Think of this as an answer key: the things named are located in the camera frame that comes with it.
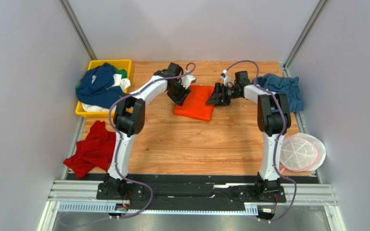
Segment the orange t-shirt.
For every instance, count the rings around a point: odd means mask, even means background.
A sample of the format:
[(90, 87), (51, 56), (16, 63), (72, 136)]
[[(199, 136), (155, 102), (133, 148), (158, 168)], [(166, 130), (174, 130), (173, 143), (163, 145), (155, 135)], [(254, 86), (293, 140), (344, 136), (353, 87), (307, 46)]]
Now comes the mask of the orange t-shirt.
[(214, 110), (213, 104), (206, 104), (211, 97), (214, 87), (206, 85), (190, 85), (191, 92), (183, 105), (176, 105), (173, 114), (210, 122)]

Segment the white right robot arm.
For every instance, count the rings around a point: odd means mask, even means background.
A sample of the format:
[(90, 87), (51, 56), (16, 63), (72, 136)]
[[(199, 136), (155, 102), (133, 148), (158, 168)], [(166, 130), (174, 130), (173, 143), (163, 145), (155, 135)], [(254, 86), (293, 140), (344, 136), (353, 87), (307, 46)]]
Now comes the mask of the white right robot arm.
[(217, 82), (207, 105), (227, 106), (232, 99), (245, 98), (257, 104), (257, 124), (263, 135), (263, 157), (257, 180), (242, 193), (258, 201), (276, 198), (281, 192), (279, 171), (281, 145), (291, 125), (289, 102), (285, 93), (274, 93), (250, 82), (247, 71), (235, 73), (235, 81), (221, 73), (223, 83)]

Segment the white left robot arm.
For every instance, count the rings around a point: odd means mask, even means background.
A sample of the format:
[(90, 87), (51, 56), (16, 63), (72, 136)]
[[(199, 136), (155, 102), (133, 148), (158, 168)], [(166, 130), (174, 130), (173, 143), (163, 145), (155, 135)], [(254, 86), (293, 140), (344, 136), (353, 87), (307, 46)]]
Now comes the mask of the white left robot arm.
[(161, 93), (167, 93), (176, 105), (182, 105), (190, 94), (189, 86), (196, 82), (192, 75), (196, 68), (170, 63), (168, 68), (159, 70), (139, 89), (123, 94), (110, 108), (110, 125), (116, 132), (116, 144), (112, 162), (104, 182), (98, 186), (97, 196), (121, 199), (128, 192), (127, 179), (129, 161), (137, 135), (145, 126), (146, 106)]

